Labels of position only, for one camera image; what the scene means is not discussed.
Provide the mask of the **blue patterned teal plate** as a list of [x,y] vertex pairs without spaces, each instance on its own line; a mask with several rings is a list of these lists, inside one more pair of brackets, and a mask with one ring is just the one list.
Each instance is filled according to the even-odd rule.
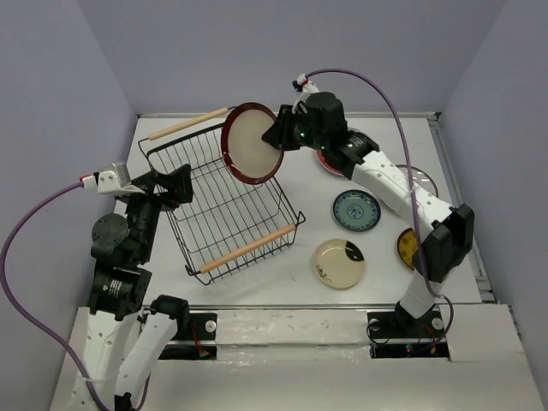
[[377,226],[381,218],[381,207],[369,193],[350,189],[340,193],[332,205],[333,217],[345,229],[366,232]]

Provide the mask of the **red and teal floral plate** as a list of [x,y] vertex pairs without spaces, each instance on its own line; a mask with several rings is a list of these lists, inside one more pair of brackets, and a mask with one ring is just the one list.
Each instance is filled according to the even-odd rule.
[[339,170],[337,170],[336,168],[334,168],[334,167],[332,167],[331,165],[328,164],[328,162],[325,159],[324,154],[320,150],[317,150],[316,154],[317,154],[318,161],[320,162],[320,164],[322,165],[322,167],[325,170],[329,171],[331,174],[333,174],[335,176],[343,176],[342,172],[340,172]]

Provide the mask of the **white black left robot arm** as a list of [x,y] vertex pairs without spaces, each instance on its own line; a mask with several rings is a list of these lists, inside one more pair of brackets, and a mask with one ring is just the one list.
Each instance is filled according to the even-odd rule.
[[80,182],[125,203],[126,210],[106,214],[92,227],[95,266],[85,347],[66,408],[137,410],[164,347],[189,328],[188,302],[181,298],[160,295],[147,315],[142,306],[152,278],[144,265],[159,216],[192,201],[191,168],[184,164],[168,174],[150,170],[131,178],[126,164],[113,163]]

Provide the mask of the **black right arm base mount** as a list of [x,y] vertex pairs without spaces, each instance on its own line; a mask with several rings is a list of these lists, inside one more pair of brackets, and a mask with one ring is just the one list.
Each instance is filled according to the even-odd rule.
[[430,311],[419,319],[395,311],[373,311],[367,314],[366,333],[379,345],[396,340],[444,337],[444,322],[439,311]]

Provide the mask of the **cream plate with black sprig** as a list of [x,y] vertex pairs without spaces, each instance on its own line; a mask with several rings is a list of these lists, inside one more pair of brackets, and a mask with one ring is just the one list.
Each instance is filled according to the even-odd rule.
[[354,287],[366,273],[362,251],[353,242],[344,239],[322,242],[313,252],[311,264],[316,278],[336,290]]

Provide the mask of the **black wire dish rack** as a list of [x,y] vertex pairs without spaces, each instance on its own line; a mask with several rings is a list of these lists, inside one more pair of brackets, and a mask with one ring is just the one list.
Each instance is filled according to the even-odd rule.
[[209,120],[157,141],[141,138],[148,165],[163,173],[191,168],[192,202],[167,218],[190,277],[213,284],[294,244],[306,217],[277,179],[258,185],[237,180],[223,161],[223,120]]

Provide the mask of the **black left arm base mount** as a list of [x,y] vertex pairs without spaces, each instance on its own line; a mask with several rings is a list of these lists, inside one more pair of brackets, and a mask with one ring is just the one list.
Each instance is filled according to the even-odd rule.
[[179,330],[172,338],[175,342],[214,341],[217,335],[217,314],[213,312],[191,312],[185,330]]

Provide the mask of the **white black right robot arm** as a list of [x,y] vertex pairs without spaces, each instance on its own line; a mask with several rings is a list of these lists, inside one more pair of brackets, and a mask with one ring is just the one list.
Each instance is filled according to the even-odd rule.
[[396,304],[394,325],[405,336],[420,331],[446,278],[472,248],[474,211],[465,204],[451,205],[414,183],[374,140],[349,128],[340,110],[293,110],[284,104],[262,139],[285,151],[301,147],[320,150],[331,167],[370,190],[412,225],[419,243],[413,256],[415,274]]

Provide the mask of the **white plate with orange sunburst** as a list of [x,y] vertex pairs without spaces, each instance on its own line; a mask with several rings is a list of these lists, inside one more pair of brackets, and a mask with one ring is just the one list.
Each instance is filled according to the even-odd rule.
[[411,176],[413,178],[413,186],[409,185],[409,178],[408,178],[408,167],[406,164],[398,164],[396,166],[403,174],[404,174],[404,180],[405,184],[407,186],[408,192],[410,192],[410,188],[417,188],[418,186],[421,186],[424,188],[431,196],[438,197],[439,191],[438,187],[436,185],[436,182],[422,169],[415,167],[413,165],[410,166],[411,169]]

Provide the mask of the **dark red rimmed cream plate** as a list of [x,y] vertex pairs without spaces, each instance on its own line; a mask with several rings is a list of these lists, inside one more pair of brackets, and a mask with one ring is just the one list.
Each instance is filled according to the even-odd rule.
[[220,147],[230,174],[240,182],[258,185],[270,180],[283,161],[283,150],[262,140],[275,123],[266,106],[248,102],[235,107],[222,126]]

